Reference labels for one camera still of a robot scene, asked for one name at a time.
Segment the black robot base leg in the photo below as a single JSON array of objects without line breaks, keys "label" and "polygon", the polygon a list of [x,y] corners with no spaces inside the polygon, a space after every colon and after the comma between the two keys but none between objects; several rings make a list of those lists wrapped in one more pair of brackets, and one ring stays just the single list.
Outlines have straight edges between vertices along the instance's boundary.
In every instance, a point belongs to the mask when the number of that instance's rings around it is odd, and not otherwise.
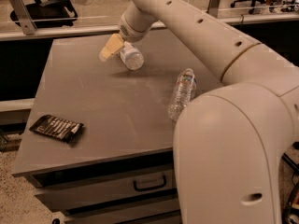
[{"label": "black robot base leg", "polygon": [[[293,145],[295,150],[299,150],[299,142],[295,142]],[[293,161],[286,153],[283,154],[282,159],[296,172],[299,173],[299,164]]]}]

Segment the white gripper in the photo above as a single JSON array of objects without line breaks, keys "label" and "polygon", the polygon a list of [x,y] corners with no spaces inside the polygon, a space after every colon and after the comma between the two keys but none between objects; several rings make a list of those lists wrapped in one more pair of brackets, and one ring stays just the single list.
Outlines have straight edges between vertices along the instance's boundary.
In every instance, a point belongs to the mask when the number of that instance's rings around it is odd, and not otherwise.
[{"label": "white gripper", "polygon": [[154,16],[141,10],[134,2],[131,2],[121,15],[118,25],[120,33],[113,34],[106,42],[100,51],[100,60],[105,62],[117,54],[123,48],[124,40],[135,43],[143,39],[156,21],[157,19]]}]

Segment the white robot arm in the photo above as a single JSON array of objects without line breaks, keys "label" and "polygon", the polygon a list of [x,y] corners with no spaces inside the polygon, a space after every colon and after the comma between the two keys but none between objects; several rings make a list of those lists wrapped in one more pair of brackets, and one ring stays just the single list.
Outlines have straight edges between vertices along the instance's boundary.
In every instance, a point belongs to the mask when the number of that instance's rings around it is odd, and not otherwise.
[{"label": "white robot arm", "polygon": [[183,224],[282,224],[278,167],[299,138],[299,69],[183,0],[131,0],[100,57],[161,21],[221,83],[195,98],[174,132]]}]

